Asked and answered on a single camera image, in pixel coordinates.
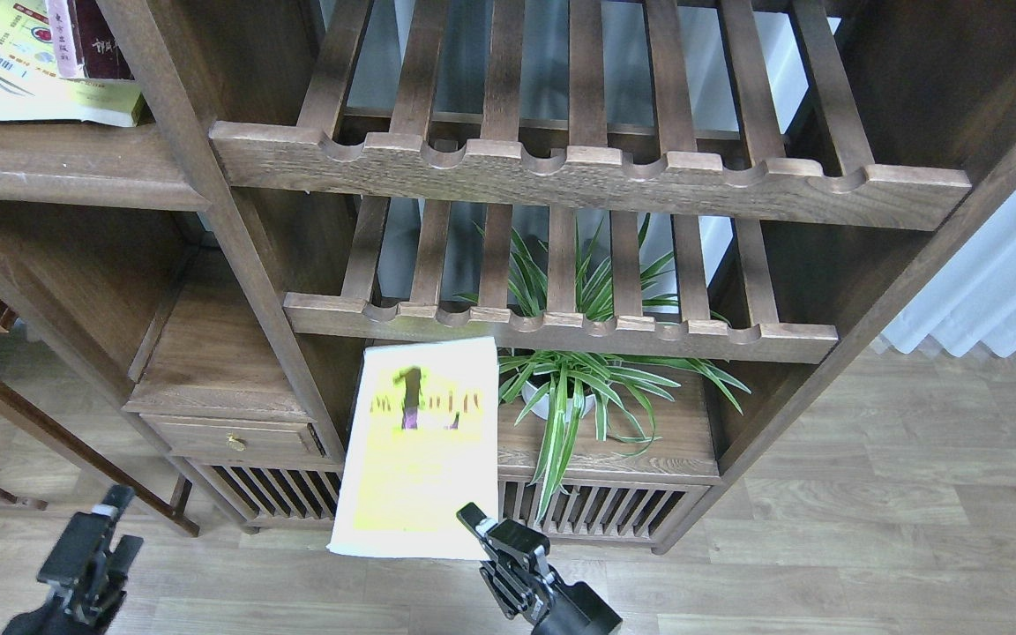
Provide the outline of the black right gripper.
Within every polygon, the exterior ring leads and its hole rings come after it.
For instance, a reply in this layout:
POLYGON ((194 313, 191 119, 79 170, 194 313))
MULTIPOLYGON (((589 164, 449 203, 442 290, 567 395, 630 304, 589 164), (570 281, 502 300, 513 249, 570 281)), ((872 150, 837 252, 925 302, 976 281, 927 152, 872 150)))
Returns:
POLYGON ((523 615, 535 623, 532 634, 620 634, 624 619, 592 587, 558 582, 547 535, 513 519, 496 521, 475 503, 457 519, 487 554, 480 574, 505 618, 523 615))

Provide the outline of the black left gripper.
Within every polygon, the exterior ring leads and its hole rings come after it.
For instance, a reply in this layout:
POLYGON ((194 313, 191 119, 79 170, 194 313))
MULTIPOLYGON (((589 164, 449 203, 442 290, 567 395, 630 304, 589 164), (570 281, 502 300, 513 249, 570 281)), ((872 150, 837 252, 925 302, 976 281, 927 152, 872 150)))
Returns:
POLYGON ((128 595, 131 566, 144 546, 144 538, 132 534, 110 545, 134 498, 131 487, 113 485, 91 511, 72 516, 37 575, 37 581, 51 587, 44 609, 13 616, 3 635, 89 634, 112 624, 128 595))

